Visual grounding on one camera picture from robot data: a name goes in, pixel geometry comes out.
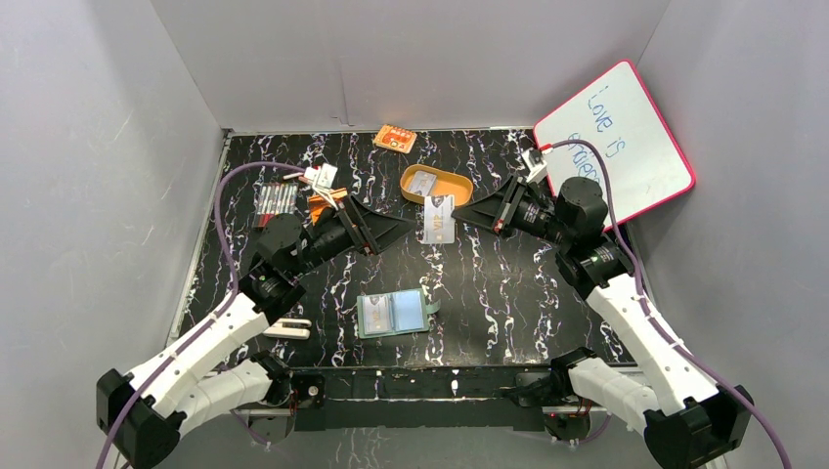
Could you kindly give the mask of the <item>mint green card holder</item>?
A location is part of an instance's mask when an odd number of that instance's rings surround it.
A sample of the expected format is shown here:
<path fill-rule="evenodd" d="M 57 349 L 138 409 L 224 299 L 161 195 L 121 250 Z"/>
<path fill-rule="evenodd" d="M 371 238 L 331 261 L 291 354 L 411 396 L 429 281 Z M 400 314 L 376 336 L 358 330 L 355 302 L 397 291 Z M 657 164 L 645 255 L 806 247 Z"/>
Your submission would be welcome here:
<path fill-rule="evenodd" d="M 373 295 L 386 295 L 390 303 L 391 319 L 393 328 L 389 332 L 368 334 L 365 330 L 363 312 L 363 298 L 372 295 L 360 295 L 357 297 L 357 321 L 358 336 L 361 339 L 371 339 L 387 336 L 402 335 L 408 333 L 419 333 L 428 331 L 429 318 L 436 315 L 441 309 L 441 302 L 429 303 L 423 289 L 399 290 L 390 293 Z"/>

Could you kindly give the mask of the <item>silver VIP card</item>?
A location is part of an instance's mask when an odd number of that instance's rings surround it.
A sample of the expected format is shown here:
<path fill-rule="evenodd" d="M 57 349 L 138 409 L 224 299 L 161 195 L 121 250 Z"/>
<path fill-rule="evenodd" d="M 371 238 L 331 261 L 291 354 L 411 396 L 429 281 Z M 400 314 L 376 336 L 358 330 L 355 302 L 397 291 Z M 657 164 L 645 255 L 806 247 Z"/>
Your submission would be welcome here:
<path fill-rule="evenodd" d="M 364 297 L 363 308 L 366 333 L 385 333 L 393 328 L 390 303 L 386 295 Z"/>

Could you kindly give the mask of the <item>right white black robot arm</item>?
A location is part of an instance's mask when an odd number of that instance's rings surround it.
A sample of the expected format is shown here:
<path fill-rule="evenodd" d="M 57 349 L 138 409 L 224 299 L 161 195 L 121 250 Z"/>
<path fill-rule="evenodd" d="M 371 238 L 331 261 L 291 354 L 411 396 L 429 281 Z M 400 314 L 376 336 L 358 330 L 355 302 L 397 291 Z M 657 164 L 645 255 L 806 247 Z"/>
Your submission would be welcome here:
<path fill-rule="evenodd" d="M 734 393 L 700 370 L 641 291 L 634 263 L 604 231 L 600 184 L 567 179 L 553 201 L 511 176 L 492 194 L 457 208 L 456 220 L 496 235 L 520 231 L 557 244 L 558 271 L 611 326 L 645 381 L 615 370 L 586 348 L 550 363 L 545 383 L 565 405 L 604 406 L 643 437 L 663 468 L 698 468 L 738 448 L 750 421 L 750 395 Z"/>

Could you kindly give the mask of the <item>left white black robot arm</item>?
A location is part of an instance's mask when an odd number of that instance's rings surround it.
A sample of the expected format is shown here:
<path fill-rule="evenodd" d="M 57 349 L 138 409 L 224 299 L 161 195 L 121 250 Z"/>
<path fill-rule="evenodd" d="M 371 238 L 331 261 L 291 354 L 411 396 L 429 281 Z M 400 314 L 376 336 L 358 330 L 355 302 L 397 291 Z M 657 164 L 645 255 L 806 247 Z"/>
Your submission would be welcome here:
<path fill-rule="evenodd" d="M 103 451 L 116 448 L 131 467 L 154 468 L 187 433 L 218 415 L 250 403 L 286 403 L 292 373 L 265 353 L 210 372 L 299 302 L 306 291 L 300 277 L 343 253 L 378 255 L 414 228 L 415 221 L 375 212 L 353 195 L 324 209 L 310 226 L 292 214 L 272 217 L 222 306 L 146 362 L 98 379 Z"/>

